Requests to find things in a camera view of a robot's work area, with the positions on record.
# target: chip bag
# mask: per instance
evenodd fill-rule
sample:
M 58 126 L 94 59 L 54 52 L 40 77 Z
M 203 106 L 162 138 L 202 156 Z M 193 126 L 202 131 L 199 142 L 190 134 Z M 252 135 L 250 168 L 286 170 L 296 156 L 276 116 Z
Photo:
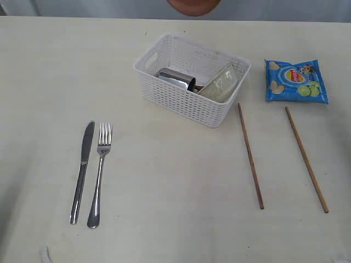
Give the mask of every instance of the chip bag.
M 265 68 L 266 100 L 329 103 L 317 60 L 295 65 L 266 60 Z

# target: snack bag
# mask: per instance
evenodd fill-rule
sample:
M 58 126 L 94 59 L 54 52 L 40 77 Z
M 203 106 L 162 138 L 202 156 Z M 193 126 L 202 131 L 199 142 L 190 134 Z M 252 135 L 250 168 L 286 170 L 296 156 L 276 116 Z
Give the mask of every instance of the snack bag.
M 329 103 L 317 60 L 295 65 L 266 60 L 265 67 L 266 100 Z

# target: table knife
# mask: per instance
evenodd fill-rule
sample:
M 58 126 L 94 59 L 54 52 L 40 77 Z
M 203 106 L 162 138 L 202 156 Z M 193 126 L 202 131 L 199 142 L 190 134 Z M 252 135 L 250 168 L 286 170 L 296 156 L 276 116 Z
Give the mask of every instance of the table knife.
M 91 121 L 86 127 L 82 142 L 82 153 L 81 153 L 81 168 L 79 170 L 76 192 L 73 199 L 72 211 L 71 211 L 71 224 L 76 224 L 78 221 L 79 208 L 81 206 L 82 192 L 84 186 L 84 178 L 87 171 L 90 148 L 92 146 L 92 140 L 94 135 L 95 122 Z

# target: chopstick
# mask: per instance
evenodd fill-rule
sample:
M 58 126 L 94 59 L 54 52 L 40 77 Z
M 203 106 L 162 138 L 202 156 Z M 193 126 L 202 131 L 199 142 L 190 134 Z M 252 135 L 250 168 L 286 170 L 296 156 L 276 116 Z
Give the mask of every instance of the chopstick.
M 238 107 L 238 109 L 239 109 L 239 115 L 240 115 L 240 122 L 241 122 L 241 127 L 242 127 L 242 133 L 244 134 L 244 139 L 245 139 L 245 145 L 246 145 L 246 149 L 247 149 L 248 160 L 249 160 L 250 166 L 251 166 L 251 172 L 252 172 L 252 176 L 253 176 L 254 186 L 255 186 L 255 188 L 256 188 L 256 193 L 257 193 L 257 198 L 258 198 L 259 207 L 260 207 L 261 209 L 264 209 L 263 200 L 262 200 L 262 195 L 261 195 L 261 190 L 259 189 L 259 184 L 258 184 L 256 169 L 255 169 L 254 163 L 253 163 L 253 158 L 252 158 L 252 154 L 251 154 L 251 148 L 250 148 L 250 144 L 249 144 L 249 142 L 248 142 L 248 136 L 247 136 L 247 132 L 246 132 L 244 117 L 243 117 L 242 112 L 241 112 L 240 103 L 237 104 L 237 107 Z
M 290 114 L 290 111 L 289 111 L 288 107 L 285 107 L 285 111 L 286 111 L 287 117 L 289 118 L 290 125 L 291 125 L 291 128 L 292 128 L 292 131 L 294 132 L 294 135 L 295 135 L 295 138 L 296 138 L 298 147 L 300 148 L 300 151 L 301 151 L 303 160 L 305 161 L 305 164 L 306 164 L 306 167 L 307 167 L 309 176 L 311 177 L 312 183 L 313 183 L 314 188 L 315 188 L 315 190 L 316 190 L 316 192 L 317 192 L 319 201 L 320 201 L 320 203 L 321 203 L 321 205 L 322 205 L 322 207 L 323 207 L 324 212 L 325 212 L 325 213 L 328 213 L 328 212 L 329 212 L 328 206 L 327 206 L 327 204 L 326 204 L 326 202 L 325 202 L 325 200 L 324 200 L 322 191 L 321 191 L 321 189 L 319 188 L 319 185 L 318 185 L 316 176 L 315 176 L 314 173 L 313 173 L 312 167 L 311 167 L 311 165 L 310 165 L 310 163 L 309 163 L 309 160 L 308 160 L 308 158 L 307 158 L 307 154 L 306 154 L 305 149 L 304 149 L 304 147 L 303 147 L 303 145 L 302 145 L 302 141 L 301 141 L 301 139 L 300 139 L 300 136 L 299 136 L 298 133 L 297 133 L 297 129 L 296 129 L 296 127 L 295 127 L 294 121 L 292 120 L 292 117 L 291 117 L 291 114 Z

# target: gray background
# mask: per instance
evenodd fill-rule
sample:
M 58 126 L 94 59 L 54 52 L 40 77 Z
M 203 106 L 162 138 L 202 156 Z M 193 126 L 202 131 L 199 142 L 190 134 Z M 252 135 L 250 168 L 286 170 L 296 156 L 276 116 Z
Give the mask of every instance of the gray background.
M 166 0 L 0 0 L 8 15 L 96 18 L 350 22 L 351 0 L 222 0 L 209 14 L 188 17 Z

